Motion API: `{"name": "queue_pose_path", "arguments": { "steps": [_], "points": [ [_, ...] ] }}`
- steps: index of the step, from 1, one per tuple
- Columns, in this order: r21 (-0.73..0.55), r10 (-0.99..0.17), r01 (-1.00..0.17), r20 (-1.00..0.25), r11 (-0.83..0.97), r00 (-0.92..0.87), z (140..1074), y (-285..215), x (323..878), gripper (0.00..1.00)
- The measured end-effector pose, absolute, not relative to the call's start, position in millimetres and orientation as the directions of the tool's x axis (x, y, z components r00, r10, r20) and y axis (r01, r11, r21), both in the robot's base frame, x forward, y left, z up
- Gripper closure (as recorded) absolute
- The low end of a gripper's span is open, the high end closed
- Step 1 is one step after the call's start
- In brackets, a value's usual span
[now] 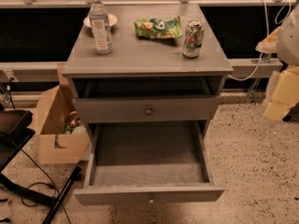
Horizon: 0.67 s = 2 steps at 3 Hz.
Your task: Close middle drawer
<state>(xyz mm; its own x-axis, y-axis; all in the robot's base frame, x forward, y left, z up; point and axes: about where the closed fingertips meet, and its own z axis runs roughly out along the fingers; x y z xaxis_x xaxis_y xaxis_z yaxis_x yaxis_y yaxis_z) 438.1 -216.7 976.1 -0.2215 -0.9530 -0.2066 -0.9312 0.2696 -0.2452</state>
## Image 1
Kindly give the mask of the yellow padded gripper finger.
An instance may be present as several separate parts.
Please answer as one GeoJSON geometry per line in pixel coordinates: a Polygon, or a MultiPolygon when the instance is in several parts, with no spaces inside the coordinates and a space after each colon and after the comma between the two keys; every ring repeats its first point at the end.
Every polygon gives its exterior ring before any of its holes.
{"type": "Polygon", "coordinates": [[[291,65],[281,73],[274,71],[269,78],[262,103],[262,124],[280,123],[299,103],[299,66],[291,65]]]}

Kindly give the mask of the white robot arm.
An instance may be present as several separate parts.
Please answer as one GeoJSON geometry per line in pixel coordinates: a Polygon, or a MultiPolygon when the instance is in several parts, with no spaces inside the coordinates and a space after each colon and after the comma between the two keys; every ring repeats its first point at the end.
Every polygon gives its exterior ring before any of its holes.
{"type": "Polygon", "coordinates": [[[274,126],[299,103],[299,6],[255,48],[261,53],[276,53],[288,67],[273,72],[262,104],[262,122],[274,126]]]}

